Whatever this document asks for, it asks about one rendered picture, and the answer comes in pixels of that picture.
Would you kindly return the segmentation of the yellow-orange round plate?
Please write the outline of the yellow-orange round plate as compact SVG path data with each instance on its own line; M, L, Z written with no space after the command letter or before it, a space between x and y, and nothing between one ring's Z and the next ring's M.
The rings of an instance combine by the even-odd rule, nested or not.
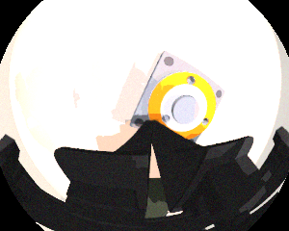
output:
M194 78L192 84L187 84L187 77ZM198 116L194 122L180 123L171 115L171 104L176 97L190 95L198 103ZM176 134L184 136L190 140L202 134L209 126L217 107L215 93L210 84L203 80L199 74L186 72L175 72L157 82L157 86L152 90L148 100L149 119L157 119L171 128ZM168 120L163 120L163 116L169 116ZM202 120L207 118L206 123Z

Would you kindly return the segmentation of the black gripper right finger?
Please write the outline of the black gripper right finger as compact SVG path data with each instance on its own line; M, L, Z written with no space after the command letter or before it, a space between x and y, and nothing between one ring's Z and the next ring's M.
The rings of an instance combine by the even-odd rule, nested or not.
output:
M183 211L180 205L195 191L206 170L249 155L253 146L252 136L201 146L157 119L151 122L152 146L169 215Z

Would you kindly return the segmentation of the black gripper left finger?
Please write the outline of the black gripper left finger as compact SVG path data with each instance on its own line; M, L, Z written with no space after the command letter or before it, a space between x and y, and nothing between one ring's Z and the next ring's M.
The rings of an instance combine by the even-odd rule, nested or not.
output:
M70 182L75 180L106 188L136 190L138 208L144 208L144 215L147 215L152 154L151 119L146 119L129 142L123 143L115 151L63 146L53 154Z

